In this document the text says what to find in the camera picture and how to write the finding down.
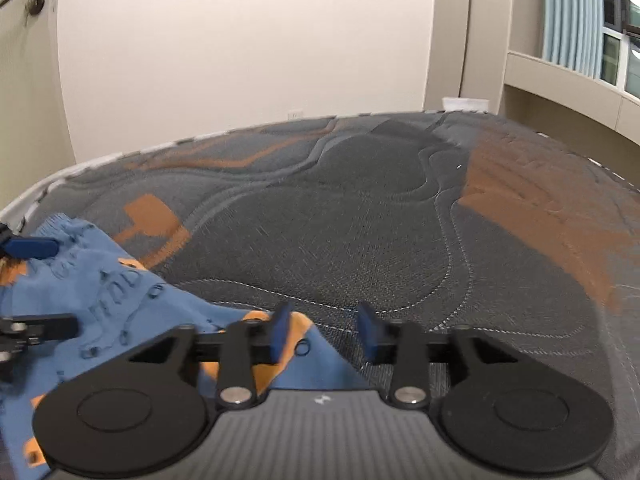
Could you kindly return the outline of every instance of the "white wall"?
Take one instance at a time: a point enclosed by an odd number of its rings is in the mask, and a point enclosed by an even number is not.
[[[230,127],[422,108],[433,0],[60,0],[78,161]]]

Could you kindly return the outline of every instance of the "wall outlet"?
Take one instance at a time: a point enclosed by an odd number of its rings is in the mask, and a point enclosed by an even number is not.
[[[287,121],[295,121],[296,119],[302,119],[305,116],[303,110],[290,110],[287,112]]]

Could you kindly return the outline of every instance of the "gray mattress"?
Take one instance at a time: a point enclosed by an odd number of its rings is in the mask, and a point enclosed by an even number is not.
[[[84,173],[25,231],[53,212],[206,300],[291,300],[375,386],[389,370],[363,361],[359,300],[485,330],[608,399],[598,469],[640,478],[640,192],[541,134],[462,113],[272,124]]]

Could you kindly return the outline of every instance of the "logo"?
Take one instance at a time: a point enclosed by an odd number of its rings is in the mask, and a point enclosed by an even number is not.
[[[316,404],[320,404],[320,406],[324,406],[326,402],[330,402],[331,400],[333,399],[325,394],[322,394],[321,396],[317,396],[314,398],[314,402]]]

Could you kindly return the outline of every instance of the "metal screw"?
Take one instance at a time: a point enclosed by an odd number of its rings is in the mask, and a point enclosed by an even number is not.
[[[403,386],[398,388],[394,393],[394,396],[400,402],[405,404],[417,404],[427,398],[427,394],[421,388],[415,386]]]
[[[251,400],[251,391],[242,386],[232,386],[220,392],[220,399],[229,404],[242,404]]]

